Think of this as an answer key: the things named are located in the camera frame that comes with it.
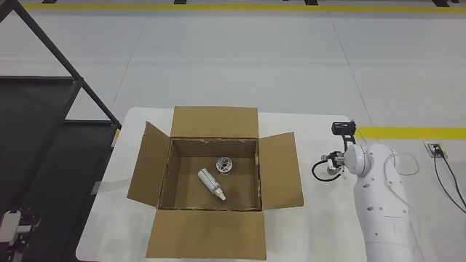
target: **floor tile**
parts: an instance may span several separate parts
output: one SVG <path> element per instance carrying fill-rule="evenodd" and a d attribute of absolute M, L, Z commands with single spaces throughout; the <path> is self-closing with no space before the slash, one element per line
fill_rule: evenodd
<path fill-rule="evenodd" d="M 341 65 L 136 65 L 118 92 L 113 111 L 134 106 L 251 106 L 262 112 L 337 114 L 369 125 L 350 70 Z"/>
<path fill-rule="evenodd" d="M 353 60 L 466 60 L 466 15 L 331 12 L 345 54 Z"/>
<path fill-rule="evenodd" d="M 464 127 L 465 63 L 353 61 L 374 126 Z"/>

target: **yellow floor stripe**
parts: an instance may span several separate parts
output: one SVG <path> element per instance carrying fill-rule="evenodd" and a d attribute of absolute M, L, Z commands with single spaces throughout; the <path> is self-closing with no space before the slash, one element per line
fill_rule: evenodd
<path fill-rule="evenodd" d="M 466 140 L 466 127 L 358 127 L 357 138 Z"/>
<path fill-rule="evenodd" d="M 306 6 L 306 5 L 258 5 L 258 4 L 31 4 L 26 9 L 58 10 L 122 10 L 122 11 L 169 11 L 169 10 L 234 10 L 277 12 L 415 12 L 415 13 L 466 13 L 466 8 L 442 7 L 370 7 L 370 6 Z"/>

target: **cardboard box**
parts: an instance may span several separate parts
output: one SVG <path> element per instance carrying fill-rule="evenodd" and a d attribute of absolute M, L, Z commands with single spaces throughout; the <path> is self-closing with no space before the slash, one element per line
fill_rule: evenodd
<path fill-rule="evenodd" d="M 197 177 L 204 167 L 225 201 Z M 170 137 L 146 123 L 127 197 L 157 208 L 147 258 L 265 260 L 262 211 L 303 205 L 294 133 L 259 139 L 257 108 L 176 107 Z"/>

